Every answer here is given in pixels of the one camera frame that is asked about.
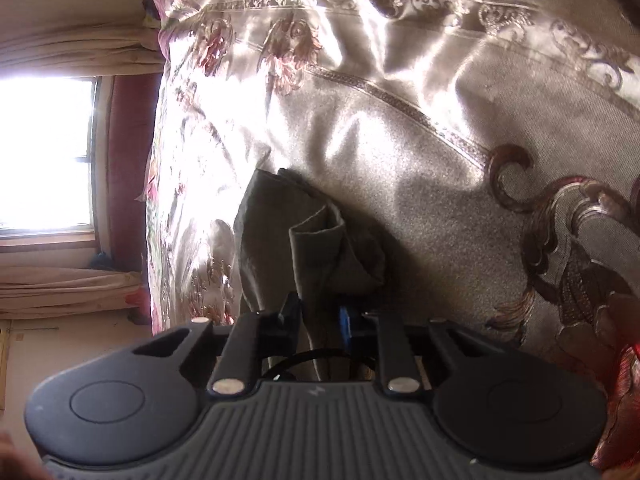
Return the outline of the olive green pants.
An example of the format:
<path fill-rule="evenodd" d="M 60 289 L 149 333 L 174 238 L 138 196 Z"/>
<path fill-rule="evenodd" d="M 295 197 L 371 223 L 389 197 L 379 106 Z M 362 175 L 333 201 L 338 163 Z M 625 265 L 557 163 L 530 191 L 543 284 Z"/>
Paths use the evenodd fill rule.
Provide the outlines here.
<path fill-rule="evenodd" d="M 292 171 L 254 172 L 234 234 L 242 308 L 277 312 L 295 292 L 309 349 L 341 349 L 341 310 L 382 301 L 385 255 L 375 226 Z"/>

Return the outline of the left beige curtain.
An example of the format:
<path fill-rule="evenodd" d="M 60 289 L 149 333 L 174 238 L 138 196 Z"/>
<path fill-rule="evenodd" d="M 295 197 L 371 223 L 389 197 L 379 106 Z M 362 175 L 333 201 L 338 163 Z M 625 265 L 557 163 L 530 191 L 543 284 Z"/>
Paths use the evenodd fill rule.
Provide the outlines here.
<path fill-rule="evenodd" d="M 2 266 L 2 321 L 41 320 L 127 309 L 140 274 L 41 266 Z"/>

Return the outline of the beige curtain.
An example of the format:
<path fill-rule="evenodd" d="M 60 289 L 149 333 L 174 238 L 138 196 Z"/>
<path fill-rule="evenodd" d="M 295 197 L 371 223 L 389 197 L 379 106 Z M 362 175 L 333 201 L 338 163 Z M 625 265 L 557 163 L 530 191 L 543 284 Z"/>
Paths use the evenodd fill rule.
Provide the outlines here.
<path fill-rule="evenodd" d="M 140 274 L 41 266 L 2 266 L 2 321 L 41 320 L 127 309 Z"/>
<path fill-rule="evenodd" d="M 157 33 L 142 26 L 81 26 L 1 44 L 1 76 L 102 77 L 164 69 Z"/>

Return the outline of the floral satin bed cover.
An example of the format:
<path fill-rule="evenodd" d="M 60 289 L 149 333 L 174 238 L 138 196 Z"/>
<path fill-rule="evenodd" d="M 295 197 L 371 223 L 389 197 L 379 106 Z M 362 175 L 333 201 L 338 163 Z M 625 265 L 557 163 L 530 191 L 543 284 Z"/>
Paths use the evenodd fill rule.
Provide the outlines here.
<path fill-rule="evenodd" d="M 152 1 L 154 332 L 249 311 L 234 222 L 292 171 L 375 226 L 378 307 L 594 380 L 638 477 L 639 0 Z"/>

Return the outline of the dark red window bench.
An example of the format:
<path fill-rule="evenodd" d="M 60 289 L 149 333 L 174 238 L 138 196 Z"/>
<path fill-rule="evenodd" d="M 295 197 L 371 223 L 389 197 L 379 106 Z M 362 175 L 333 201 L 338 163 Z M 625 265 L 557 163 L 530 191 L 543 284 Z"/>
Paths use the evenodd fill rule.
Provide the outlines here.
<path fill-rule="evenodd" d="M 160 74 L 114 78 L 107 121 L 107 220 L 115 270 L 138 272 L 141 285 L 129 304 L 129 321 L 151 324 L 146 279 L 146 186 Z"/>

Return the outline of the bright window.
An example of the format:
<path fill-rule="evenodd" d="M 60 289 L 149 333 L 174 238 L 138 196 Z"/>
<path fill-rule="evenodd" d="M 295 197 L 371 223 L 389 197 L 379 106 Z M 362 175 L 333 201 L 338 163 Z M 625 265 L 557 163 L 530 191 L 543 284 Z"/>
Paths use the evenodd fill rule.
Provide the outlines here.
<path fill-rule="evenodd" d="M 1 235 L 93 229 L 96 78 L 1 81 Z"/>

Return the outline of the right beige curtain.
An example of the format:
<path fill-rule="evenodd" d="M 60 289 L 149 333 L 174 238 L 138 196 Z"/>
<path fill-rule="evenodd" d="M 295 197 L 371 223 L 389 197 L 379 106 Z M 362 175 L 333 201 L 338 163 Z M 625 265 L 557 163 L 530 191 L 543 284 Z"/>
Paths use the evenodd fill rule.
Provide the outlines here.
<path fill-rule="evenodd" d="M 1 76 L 102 77 L 164 69 L 157 33 L 142 26 L 81 26 L 1 44 Z"/>

